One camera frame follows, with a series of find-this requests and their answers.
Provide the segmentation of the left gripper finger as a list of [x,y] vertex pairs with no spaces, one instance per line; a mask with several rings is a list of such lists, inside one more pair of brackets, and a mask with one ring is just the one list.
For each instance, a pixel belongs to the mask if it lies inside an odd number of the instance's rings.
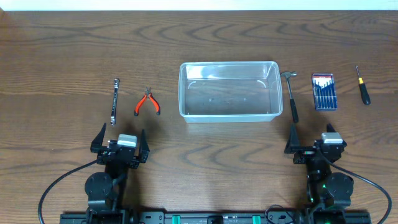
[[96,135],[94,140],[91,142],[90,151],[92,153],[102,153],[107,147],[103,146],[103,139],[106,132],[106,123],[103,124],[100,132]]
[[149,157],[150,149],[149,145],[146,140],[146,132],[143,129],[141,132],[141,139],[140,139],[140,144],[139,144],[139,162],[140,163],[146,163],[148,157]]

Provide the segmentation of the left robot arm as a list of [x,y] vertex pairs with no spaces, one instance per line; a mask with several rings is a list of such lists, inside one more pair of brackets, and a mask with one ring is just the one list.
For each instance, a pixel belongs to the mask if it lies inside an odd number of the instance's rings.
[[89,176],[85,183],[88,196],[86,222],[138,223],[137,213],[123,208],[122,200],[129,170],[137,169],[149,157],[146,132],[142,130],[138,136],[121,134],[104,146],[105,132],[104,124],[90,146],[90,151],[97,155],[95,163],[105,168],[103,172]]

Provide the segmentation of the small black handled hammer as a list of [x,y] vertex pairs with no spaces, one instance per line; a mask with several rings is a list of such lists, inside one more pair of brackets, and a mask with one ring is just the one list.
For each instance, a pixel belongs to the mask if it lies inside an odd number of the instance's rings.
[[293,96],[291,85],[290,85],[290,78],[296,76],[297,72],[286,71],[286,72],[282,72],[280,75],[282,77],[284,77],[286,79],[286,82],[287,82],[287,88],[288,88],[288,91],[289,91],[290,108],[291,108],[291,112],[292,112],[293,122],[298,123],[299,116],[298,116],[298,113],[297,113],[297,107],[296,107],[296,104],[295,104],[294,96]]

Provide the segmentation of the black yellow screwdriver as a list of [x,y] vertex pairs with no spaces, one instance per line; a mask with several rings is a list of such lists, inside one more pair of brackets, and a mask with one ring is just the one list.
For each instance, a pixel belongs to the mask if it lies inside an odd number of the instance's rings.
[[363,101],[363,103],[365,105],[370,105],[371,104],[371,99],[370,99],[369,93],[367,91],[366,84],[365,84],[365,82],[363,81],[363,79],[361,77],[361,74],[359,72],[359,68],[358,68],[357,65],[355,66],[355,69],[356,69],[356,73],[358,75],[358,83],[359,83],[359,90],[360,90],[360,94],[361,94],[361,99],[362,99],[362,101]]

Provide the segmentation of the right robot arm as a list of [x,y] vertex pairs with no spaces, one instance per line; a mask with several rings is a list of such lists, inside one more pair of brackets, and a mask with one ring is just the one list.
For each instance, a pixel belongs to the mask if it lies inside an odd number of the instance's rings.
[[295,125],[290,126],[284,152],[294,155],[294,164],[306,166],[310,202],[303,211],[295,212],[293,223],[346,222],[344,209],[351,205],[354,180],[344,173],[331,171],[345,147],[346,142],[330,124],[312,146],[302,146]]

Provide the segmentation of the precision screwdriver set case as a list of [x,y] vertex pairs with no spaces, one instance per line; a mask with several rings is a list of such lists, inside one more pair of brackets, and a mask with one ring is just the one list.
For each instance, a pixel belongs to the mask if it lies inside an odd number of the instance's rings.
[[317,111],[335,111],[338,100],[332,73],[314,73],[312,75],[313,99]]

